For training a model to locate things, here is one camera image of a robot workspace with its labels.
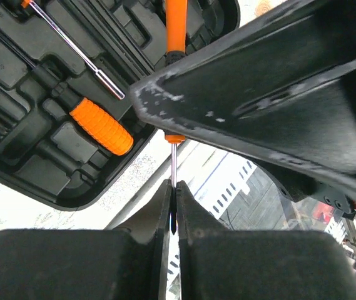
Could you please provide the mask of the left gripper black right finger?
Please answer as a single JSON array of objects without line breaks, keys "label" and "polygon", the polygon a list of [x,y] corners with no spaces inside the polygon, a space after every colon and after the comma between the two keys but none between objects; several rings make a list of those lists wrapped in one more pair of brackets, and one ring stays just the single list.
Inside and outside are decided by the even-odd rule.
[{"label": "left gripper black right finger", "polygon": [[180,250],[180,286],[182,299],[194,299],[199,270],[195,258],[195,241],[228,228],[201,206],[187,183],[180,181],[176,187],[177,223]]}]

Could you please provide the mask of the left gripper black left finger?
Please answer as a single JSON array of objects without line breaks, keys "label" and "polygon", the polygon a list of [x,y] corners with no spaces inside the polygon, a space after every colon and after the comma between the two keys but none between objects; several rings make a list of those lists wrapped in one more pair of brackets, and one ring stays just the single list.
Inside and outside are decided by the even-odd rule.
[{"label": "left gripper black left finger", "polygon": [[170,242],[170,202],[172,197],[172,185],[170,179],[165,179],[161,183],[155,197],[161,204],[161,208],[160,216],[155,227],[155,243],[148,299],[165,299]]}]

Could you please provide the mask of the small black orange screwdriver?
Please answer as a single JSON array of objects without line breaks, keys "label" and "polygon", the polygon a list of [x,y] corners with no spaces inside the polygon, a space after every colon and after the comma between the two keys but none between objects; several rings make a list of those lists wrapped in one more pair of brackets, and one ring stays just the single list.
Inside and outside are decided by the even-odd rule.
[{"label": "small black orange screwdriver", "polygon": [[[188,1],[167,0],[166,9],[166,65],[169,66],[186,56],[186,19]],[[171,233],[177,230],[177,147],[185,141],[185,137],[177,133],[165,131],[165,139],[171,144]]]}]

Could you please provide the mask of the black orange screwdriver large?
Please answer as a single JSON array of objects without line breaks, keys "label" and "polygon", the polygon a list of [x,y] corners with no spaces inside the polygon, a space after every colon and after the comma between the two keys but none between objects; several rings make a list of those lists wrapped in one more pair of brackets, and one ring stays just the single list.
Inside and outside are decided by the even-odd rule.
[{"label": "black orange screwdriver large", "polygon": [[60,26],[54,21],[35,1],[21,1],[21,6],[24,9],[31,7],[56,34],[85,62],[87,67],[92,70],[94,75],[107,87],[118,100],[125,98],[125,93],[118,87],[118,85],[112,81],[108,75],[86,55],[86,53],[64,32]]}]

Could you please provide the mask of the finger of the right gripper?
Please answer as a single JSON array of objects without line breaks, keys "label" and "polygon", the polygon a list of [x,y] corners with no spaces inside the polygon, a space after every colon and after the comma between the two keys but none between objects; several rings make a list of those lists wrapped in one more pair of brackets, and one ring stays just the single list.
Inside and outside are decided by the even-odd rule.
[{"label": "finger of the right gripper", "polygon": [[158,128],[356,195],[356,1],[285,1],[129,98]]}]

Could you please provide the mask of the black plastic tool case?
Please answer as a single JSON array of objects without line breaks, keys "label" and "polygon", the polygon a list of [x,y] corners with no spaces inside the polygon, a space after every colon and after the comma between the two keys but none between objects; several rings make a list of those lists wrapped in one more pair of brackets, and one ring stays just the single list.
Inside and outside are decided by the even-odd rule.
[{"label": "black plastic tool case", "polygon": [[122,91],[165,66],[164,1],[0,1],[0,183],[60,211],[94,204],[155,133]]}]

